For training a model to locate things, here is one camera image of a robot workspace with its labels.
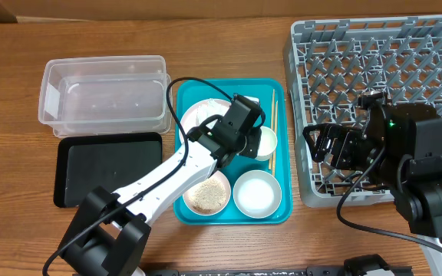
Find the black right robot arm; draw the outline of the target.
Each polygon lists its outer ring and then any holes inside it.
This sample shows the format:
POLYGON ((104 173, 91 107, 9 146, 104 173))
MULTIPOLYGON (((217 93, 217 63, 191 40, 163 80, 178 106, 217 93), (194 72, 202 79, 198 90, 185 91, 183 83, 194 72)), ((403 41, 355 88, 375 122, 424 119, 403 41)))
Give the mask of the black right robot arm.
POLYGON ((442 243, 442 118, 429 105, 370 103, 361 128, 321 123, 303 136, 312 160, 385 185, 412 233, 442 243))

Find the white cup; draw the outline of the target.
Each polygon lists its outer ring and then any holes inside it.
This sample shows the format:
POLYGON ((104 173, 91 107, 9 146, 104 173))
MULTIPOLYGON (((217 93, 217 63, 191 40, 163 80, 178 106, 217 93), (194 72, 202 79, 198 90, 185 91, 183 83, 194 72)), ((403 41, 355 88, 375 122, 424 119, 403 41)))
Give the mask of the white cup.
POLYGON ((272 157, 273 153, 275 152, 278 140, 275 132, 271 128, 262 126, 260 130, 261 137, 256 160, 267 161, 272 157))

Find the pile of rice grains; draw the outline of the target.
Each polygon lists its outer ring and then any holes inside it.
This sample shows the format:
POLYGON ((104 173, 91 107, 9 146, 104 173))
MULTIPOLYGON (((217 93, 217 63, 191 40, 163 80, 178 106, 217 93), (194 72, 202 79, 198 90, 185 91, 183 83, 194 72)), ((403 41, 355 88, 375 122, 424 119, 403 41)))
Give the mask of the pile of rice grains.
POLYGON ((227 190, 218 179, 208 179, 194 186, 187 195, 192 209, 202 215, 220 211, 225 203, 227 190))

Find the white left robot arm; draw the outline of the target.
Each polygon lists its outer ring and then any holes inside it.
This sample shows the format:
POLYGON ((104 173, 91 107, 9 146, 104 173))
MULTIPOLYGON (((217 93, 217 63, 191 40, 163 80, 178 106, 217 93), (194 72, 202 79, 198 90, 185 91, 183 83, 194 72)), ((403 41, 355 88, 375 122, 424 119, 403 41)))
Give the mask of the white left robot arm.
POLYGON ((256 98, 236 94, 223 115, 185 133, 164 163, 128 186, 90 192, 55 252, 79 275, 141 275, 140 259, 152 224, 194 185, 237 155, 256 158, 266 118, 256 98))

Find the pink bowl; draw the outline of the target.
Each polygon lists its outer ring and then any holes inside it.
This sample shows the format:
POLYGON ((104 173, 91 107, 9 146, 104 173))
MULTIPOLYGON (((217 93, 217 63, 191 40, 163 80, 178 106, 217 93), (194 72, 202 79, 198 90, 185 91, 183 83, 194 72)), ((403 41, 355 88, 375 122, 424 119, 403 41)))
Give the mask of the pink bowl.
POLYGON ((187 208, 201 216, 215 215, 227 206, 231 185, 226 176, 217 171, 208 179, 196 184, 183 194, 187 208))

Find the white tissue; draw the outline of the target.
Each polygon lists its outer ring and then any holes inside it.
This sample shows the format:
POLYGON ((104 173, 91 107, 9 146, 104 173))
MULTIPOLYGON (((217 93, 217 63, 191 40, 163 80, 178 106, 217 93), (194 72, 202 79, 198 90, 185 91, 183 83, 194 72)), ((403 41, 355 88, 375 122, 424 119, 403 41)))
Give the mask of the white tissue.
POLYGON ((208 99, 201 103, 196 112, 196 125, 199 126, 205 119, 213 115, 224 116, 230 107, 230 103, 220 99, 208 99))

